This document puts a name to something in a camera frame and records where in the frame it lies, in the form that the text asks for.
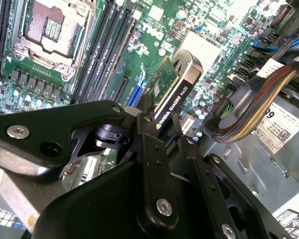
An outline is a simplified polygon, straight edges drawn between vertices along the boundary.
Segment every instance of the black mounting arm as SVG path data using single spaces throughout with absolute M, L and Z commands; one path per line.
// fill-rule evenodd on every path
M 291 238 L 221 158 L 201 157 L 177 117 L 158 135 L 153 116 L 149 96 L 137 109 L 101 101 L 0 116 L 0 168 L 23 182 L 49 186 L 66 165 L 118 151 L 116 167 L 23 217 L 32 239 Z

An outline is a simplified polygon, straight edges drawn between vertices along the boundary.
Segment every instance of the green circuit board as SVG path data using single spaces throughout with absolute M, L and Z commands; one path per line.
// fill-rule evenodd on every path
M 5 53 L 15 47 L 14 32 L 17 31 L 18 36 L 21 37 L 22 31 L 27 29 L 33 18 L 31 11 L 23 13 L 26 8 L 29 8 L 26 3 L 30 4 L 33 1 L 10 1 Z M 80 81 L 80 75 L 84 71 L 83 66 L 89 56 L 89 50 L 100 30 L 98 27 L 102 24 L 107 2 L 110 1 L 98 0 L 94 4 L 90 4 L 93 11 L 91 15 L 93 21 L 89 26 L 90 34 L 86 38 L 82 62 L 78 65 L 77 73 L 71 80 L 64 81 L 59 72 L 48 69 L 30 58 L 25 57 L 20 60 L 15 53 L 4 59 L 0 79 L 0 114 L 46 108 L 47 102 L 53 102 L 53 107 L 68 105 L 71 102 L 75 88 Z M 212 105 L 213 95 L 217 90 L 229 94 L 223 84 L 230 80 L 229 76 L 234 71 L 235 65 L 239 63 L 251 44 L 257 39 L 258 35 L 255 33 L 255 29 L 266 27 L 278 9 L 278 5 L 273 5 L 269 0 L 139 0 L 132 5 L 129 0 L 120 2 L 123 3 L 122 8 L 133 7 L 129 21 L 124 22 L 122 28 L 124 34 L 118 39 L 118 44 L 122 44 L 123 40 L 127 42 L 125 46 L 117 48 L 116 55 L 114 54 L 114 57 L 121 54 L 116 68 L 113 68 L 110 74 L 102 75 L 104 77 L 94 83 L 101 85 L 96 92 L 98 97 L 95 99 L 114 100 L 114 95 L 120 87 L 122 88 L 123 76 L 127 76 L 129 80 L 125 81 L 117 101 L 122 106 L 128 105 L 131 96 L 135 97 L 133 93 L 136 86 L 145 88 L 164 58 L 166 56 L 172 58 L 186 38 L 188 31 L 192 31 L 211 42 L 219 49 L 219 54 L 210 60 L 211 66 L 207 67 L 204 78 L 195 86 L 194 93 L 197 92 L 197 94 L 191 94 L 191 98 L 184 103 L 183 115 L 190 112 L 202 99 Z M 238 8 L 240 9 L 239 16 L 236 14 Z M 108 13 L 108 18 L 115 18 L 113 8 Z M 101 41 L 114 41 L 114 36 L 119 32 L 121 19 L 123 19 L 122 14 L 118 17 L 113 34 L 109 38 L 106 38 L 106 32 L 113 27 L 112 22 L 107 21 L 103 25 Z M 47 24 L 55 28 L 59 27 L 51 20 L 48 20 Z M 78 42 L 75 38 L 72 51 L 76 49 Z M 16 70 L 19 71 L 19 74 L 25 75 L 28 80 L 34 78 L 42 81 L 45 85 L 52 86 L 53 89 L 59 89 L 60 96 L 55 98 L 51 94 L 38 92 L 21 85 L 13 79 Z M 15 96 L 13 93 L 17 88 L 20 93 Z M 31 96 L 30 101 L 26 100 L 28 93 Z M 141 93 L 142 91 L 139 90 L 136 99 Z M 42 98 L 43 104 L 36 104 L 37 99 Z
M 153 98 L 154 105 L 159 107 L 159 103 L 164 100 L 179 79 L 173 63 L 168 57 L 165 57 L 159 69 L 149 80 L 145 89 L 145 94 L 150 94 Z

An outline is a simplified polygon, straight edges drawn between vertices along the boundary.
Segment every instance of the metal panel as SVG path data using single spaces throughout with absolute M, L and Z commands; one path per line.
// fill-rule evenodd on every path
M 282 98 L 275 103 L 299 119 L 299 109 Z M 230 115 L 222 127 L 235 120 Z M 226 159 L 228 166 L 274 216 L 286 209 L 299 212 L 299 132 L 276 155 L 270 154 L 256 134 L 234 144 L 218 144 L 204 137 L 199 147 L 202 155 L 215 153 Z

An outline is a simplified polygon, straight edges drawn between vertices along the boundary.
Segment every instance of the silver screw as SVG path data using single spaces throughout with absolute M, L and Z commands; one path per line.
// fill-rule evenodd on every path
M 22 125 L 12 125 L 6 130 L 6 133 L 11 138 L 16 139 L 28 138 L 30 135 L 30 131 L 28 130 L 28 128 Z
M 16 54 L 15 57 L 20 60 L 22 58 L 22 56 L 20 54 Z
M 221 225 L 221 229 L 228 239 L 236 239 L 236 235 L 229 225 L 223 224 Z
M 219 158 L 217 158 L 217 157 L 213 157 L 213 159 L 214 159 L 214 161 L 215 161 L 216 163 L 220 163 Z
M 116 107 L 116 106 L 113 106 L 112 110 L 114 110 L 116 113 L 120 113 L 121 112 L 121 109 L 118 108 L 118 107 Z
M 148 116 L 145 116 L 144 119 L 145 119 L 147 122 L 151 122 L 151 118 L 148 117 Z
M 194 141 L 191 138 L 187 138 L 187 142 L 189 142 L 190 144 L 194 144 Z
M 170 217 L 172 214 L 172 208 L 170 203 L 166 199 L 158 199 L 156 202 L 156 207 L 159 213 L 166 217 Z

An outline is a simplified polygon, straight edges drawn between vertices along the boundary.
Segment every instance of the chip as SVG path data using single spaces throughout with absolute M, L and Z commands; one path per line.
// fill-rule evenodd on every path
M 161 17 L 164 14 L 164 10 L 159 8 L 158 6 L 151 6 L 151 9 L 149 11 L 149 17 L 153 18 L 156 21 L 160 21 Z

